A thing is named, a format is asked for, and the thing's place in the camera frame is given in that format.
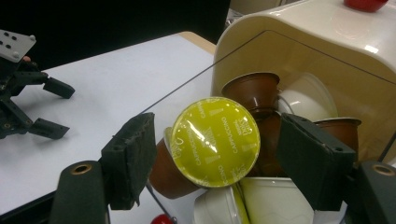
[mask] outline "robotic arm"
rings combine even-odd
[[[51,139],[59,139],[69,130],[60,124],[44,119],[32,122],[11,101],[27,85],[44,85],[44,90],[69,99],[75,90],[48,74],[39,71],[37,64],[22,57],[35,44],[33,35],[19,35],[0,30],[0,139],[14,133],[33,133]]]

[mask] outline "metal bolt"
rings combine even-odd
[[[20,58],[20,53],[17,51],[12,52],[12,57],[19,59]]]

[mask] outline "table surface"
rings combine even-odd
[[[56,190],[59,174],[70,164],[97,161],[112,135],[142,111],[155,112],[159,141],[163,127],[173,122],[169,108],[175,116],[193,98],[209,95],[209,75],[195,82],[193,91],[177,88],[213,63],[214,49],[185,32],[45,71],[75,88],[74,95],[66,100],[42,86],[28,86],[12,100],[30,119],[47,119],[70,130],[59,140],[30,133],[0,140],[0,214]],[[156,104],[170,92],[173,98]],[[192,196],[161,201],[179,223],[191,223]],[[111,222],[150,223],[163,212],[146,189],[140,202],[131,211],[111,211]]]

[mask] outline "capsule lid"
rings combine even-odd
[[[209,97],[178,116],[170,148],[177,168],[191,182],[224,187],[253,167],[260,152],[260,134],[256,121],[240,104]]]

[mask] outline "red object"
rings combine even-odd
[[[166,214],[161,214],[152,219],[151,224],[173,224],[173,222]]]
[[[366,12],[375,12],[387,2],[388,0],[344,0],[346,6]]]

